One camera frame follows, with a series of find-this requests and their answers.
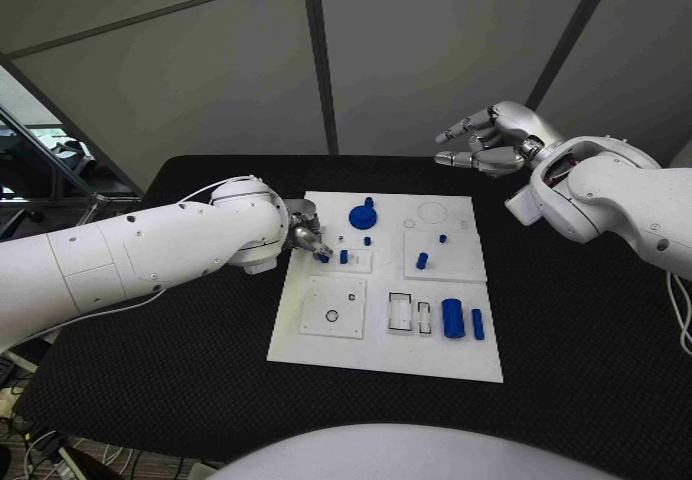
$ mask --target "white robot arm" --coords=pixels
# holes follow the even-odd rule
[[[254,274],[274,268],[286,248],[332,255],[311,202],[281,200],[255,177],[219,183],[211,204],[180,201],[0,243],[0,352],[226,263]]]
[[[435,161],[490,176],[525,165],[533,169],[529,185],[506,201],[525,225],[544,217],[580,243],[613,231],[646,262],[692,280],[692,169],[663,170],[642,150],[610,137],[565,140],[513,102],[471,115],[435,141],[466,132],[471,151],[440,152]]]

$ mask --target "black table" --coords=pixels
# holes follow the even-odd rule
[[[422,158],[177,157],[141,208],[248,173],[284,198],[306,190],[473,197],[505,384],[267,362],[284,253],[261,275],[225,268],[69,327],[22,415],[114,445],[225,461],[327,426],[428,424],[627,478],[692,476],[692,359],[665,274],[613,234],[578,245],[545,222],[519,224],[503,201],[528,172],[490,180]]]

